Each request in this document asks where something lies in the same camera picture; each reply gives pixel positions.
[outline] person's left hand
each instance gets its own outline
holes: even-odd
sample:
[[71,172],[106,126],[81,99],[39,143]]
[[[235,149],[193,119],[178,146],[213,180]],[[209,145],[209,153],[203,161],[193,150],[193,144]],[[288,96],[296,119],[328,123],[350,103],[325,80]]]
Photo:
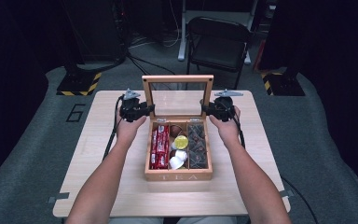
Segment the person's left hand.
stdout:
[[130,147],[132,141],[135,139],[138,128],[145,123],[146,116],[133,121],[127,122],[119,113],[117,114],[117,143],[124,144],[125,147]]

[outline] hand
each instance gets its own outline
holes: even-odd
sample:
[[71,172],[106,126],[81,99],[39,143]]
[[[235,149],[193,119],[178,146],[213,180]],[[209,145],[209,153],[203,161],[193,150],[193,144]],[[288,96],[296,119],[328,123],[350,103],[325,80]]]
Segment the hand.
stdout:
[[[241,111],[236,106],[235,113],[235,119],[240,122]],[[215,116],[210,115],[209,120],[217,127],[219,135],[225,145],[227,145],[228,143],[241,143],[240,139],[238,138],[238,126],[233,119],[223,122],[222,120],[217,119]]]
[[145,123],[146,116],[127,122],[119,114],[117,114],[117,144],[124,144],[125,147],[130,147],[135,139],[138,128]]

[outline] table leg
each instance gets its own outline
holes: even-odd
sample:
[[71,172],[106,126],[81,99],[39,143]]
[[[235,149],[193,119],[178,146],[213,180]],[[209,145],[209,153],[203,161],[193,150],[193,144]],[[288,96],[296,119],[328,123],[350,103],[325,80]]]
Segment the table leg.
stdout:
[[180,48],[178,60],[181,62],[185,59],[186,53],[186,0],[182,0],[182,39],[180,40]]

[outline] wooden box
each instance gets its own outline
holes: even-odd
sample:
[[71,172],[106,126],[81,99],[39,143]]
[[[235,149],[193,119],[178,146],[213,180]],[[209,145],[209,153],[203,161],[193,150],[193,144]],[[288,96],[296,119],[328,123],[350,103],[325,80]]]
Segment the wooden box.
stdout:
[[[201,104],[209,104],[213,76],[143,76],[142,79],[147,105],[156,106],[155,111],[150,113],[146,180],[210,180],[213,175],[211,150],[206,115],[201,111]],[[162,142],[153,137],[153,134],[162,130],[161,127],[168,130],[168,136],[164,138],[165,148],[168,148],[165,153],[156,150]],[[176,145],[180,145],[174,143],[177,135],[181,135],[181,138],[184,136],[185,142],[187,139],[186,148],[177,149]],[[169,163],[171,157],[166,154],[176,152],[175,149],[183,150],[187,155],[178,169],[172,168]]]

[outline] yellow lid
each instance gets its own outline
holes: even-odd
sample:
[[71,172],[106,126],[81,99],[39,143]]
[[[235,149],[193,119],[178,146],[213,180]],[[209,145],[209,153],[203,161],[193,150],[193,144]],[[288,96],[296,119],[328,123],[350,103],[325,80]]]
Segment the yellow lid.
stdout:
[[188,139],[184,135],[179,135],[174,140],[175,147],[178,149],[184,149],[188,145]]

